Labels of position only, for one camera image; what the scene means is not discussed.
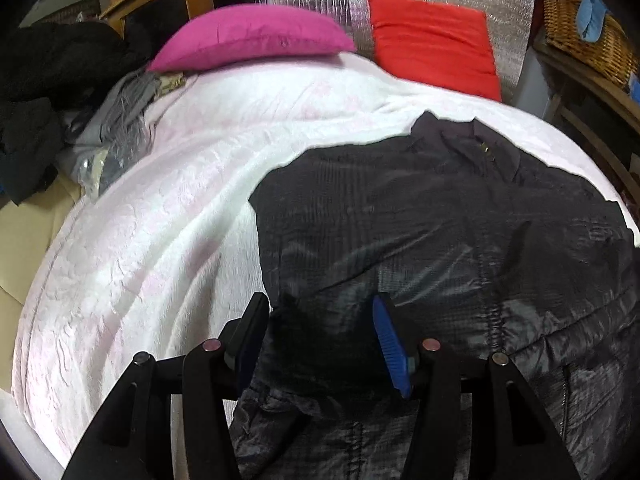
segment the wicker basket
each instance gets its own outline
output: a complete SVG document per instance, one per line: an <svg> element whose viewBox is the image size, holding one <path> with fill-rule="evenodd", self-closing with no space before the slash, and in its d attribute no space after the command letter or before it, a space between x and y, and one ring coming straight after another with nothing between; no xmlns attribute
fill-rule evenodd
<svg viewBox="0 0 640 480"><path fill-rule="evenodd" d="M581 0L543 0L546 42L570 54L614 85L626 90L629 76L638 69L638 58L631 50L620 24L605 18L602 35L596 43L583 41L575 27Z"/></svg>

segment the fluffy white blanket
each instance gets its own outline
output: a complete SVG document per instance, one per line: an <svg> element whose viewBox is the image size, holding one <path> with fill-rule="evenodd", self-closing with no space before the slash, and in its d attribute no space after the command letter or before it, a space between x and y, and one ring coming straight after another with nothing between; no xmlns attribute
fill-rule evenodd
<svg viewBox="0 0 640 480"><path fill-rule="evenodd" d="M405 134L426 109L453 120L477 117L620 202L591 159L536 117L397 80L352 54L193 76L148 109L152 153L98 202L75 208L31 287L13 394L56 459L66 465L136 352L157 359L188 352L263 290L247 199L269 170L307 148ZM176 428L179 413L175 406ZM184 478L177 444L177 477Z"/></svg>

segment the black jacket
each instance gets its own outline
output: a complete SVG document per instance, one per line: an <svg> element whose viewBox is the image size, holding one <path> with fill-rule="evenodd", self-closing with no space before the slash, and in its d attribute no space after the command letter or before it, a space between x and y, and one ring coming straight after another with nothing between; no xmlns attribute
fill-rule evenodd
<svg viewBox="0 0 640 480"><path fill-rule="evenodd" d="M56 112L77 109L76 122L86 124L111 86L144 61L103 22L41 23L4 38L0 186L11 200L19 204L56 177L65 141Z"/></svg>
<svg viewBox="0 0 640 480"><path fill-rule="evenodd" d="M244 478L399 478L416 406L390 385L376 291L458 352L511 355L583 478L617 459L639 421L638 284L589 182L426 113L410 136L309 150L250 202L274 313L231 425Z"/></svg>

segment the pink pillow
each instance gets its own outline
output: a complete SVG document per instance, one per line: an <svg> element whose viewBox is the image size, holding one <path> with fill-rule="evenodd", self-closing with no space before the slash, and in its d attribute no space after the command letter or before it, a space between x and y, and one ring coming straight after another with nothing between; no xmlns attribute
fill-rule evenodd
<svg viewBox="0 0 640 480"><path fill-rule="evenodd" d="M331 18L297 7L245 4L203 14L176 32L151 72L204 71L273 56L330 56L356 47Z"/></svg>

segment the beige surface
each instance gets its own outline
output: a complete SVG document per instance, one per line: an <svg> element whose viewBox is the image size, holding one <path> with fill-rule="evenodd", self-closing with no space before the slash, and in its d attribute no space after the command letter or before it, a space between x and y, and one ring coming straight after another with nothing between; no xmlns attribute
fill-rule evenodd
<svg viewBox="0 0 640 480"><path fill-rule="evenodd" d="M31 282L80 187L59 176L43 193L20 206L0 209L0 388L11 390L15 335Z"/></svg>

